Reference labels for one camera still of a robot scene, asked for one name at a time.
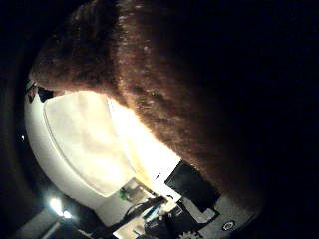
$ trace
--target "white object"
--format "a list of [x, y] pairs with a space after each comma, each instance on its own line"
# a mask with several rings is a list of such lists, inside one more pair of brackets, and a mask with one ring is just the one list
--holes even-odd
[[76, 92], [32, 104], [25, 100], [25, 123], [33, 152], [61, 191], [92, 209], [131, 180], [110, 123], [106, 97]]

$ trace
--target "gear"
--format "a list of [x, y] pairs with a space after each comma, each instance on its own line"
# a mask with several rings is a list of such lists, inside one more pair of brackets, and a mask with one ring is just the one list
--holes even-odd
[[183, 232], [177, 239], [200, 239], [201, 237], [196, 232]]

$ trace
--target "cable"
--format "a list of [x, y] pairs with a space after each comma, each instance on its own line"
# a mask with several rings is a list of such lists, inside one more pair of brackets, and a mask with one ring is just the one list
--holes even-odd
[[94, 238], [105, 238], [111, 236], [115, 231], [117, 231], [120, 227], [130, 222], [135, 217], [141, 215], [145, 210], [149, 209], [150, 207], [159, 206], [162, 203], [165, 202], [164, 197], [156, 197], [149, 199], [147, 202], [142, 203], [138, 208], [134, 209], [132, 212], [130, 212], [130, 209], [134, 208], [137, 205], [132, 206], [129, 208], [129, 210], [126, 212], [125, 216], [116, 224], [112, 225], [111, 227], [103, 227], [98, 228], [93, 232]]

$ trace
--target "bright light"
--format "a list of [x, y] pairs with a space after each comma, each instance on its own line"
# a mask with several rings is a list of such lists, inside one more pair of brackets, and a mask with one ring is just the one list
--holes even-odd
[[64, 216], [64, 213], [62, 211], [62, 203], [60, 199], [52, 198], [50, 200], [50, 206], [59, 216]]
[[72, 218], [72, 214], [69, 211], [64, 211], [63, 217], [66, 219], [70, 219], [70, 218]]

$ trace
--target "brown fur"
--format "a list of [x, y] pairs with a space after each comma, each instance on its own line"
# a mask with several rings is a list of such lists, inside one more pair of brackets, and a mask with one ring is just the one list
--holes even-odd
[[[178, 1], [121, 0], [116, 7], [108, 0], [90, 2], [47, 41], [30, 78], [55, 91], [107, 93], [133, 109], [156, 138], [220, 193], [255, 208], [260, 192], [245, 160], [244, 134], [223, 107], [227, 85], [213, 71], [212, 48], [197, 63], [191, 46], [200, 45], [195, 40], [204, 35], [187, 41], [195, 30], [185, 19], [191, 6]], [[208, 31], [206, 26], [202, 23], [198, 33]]]

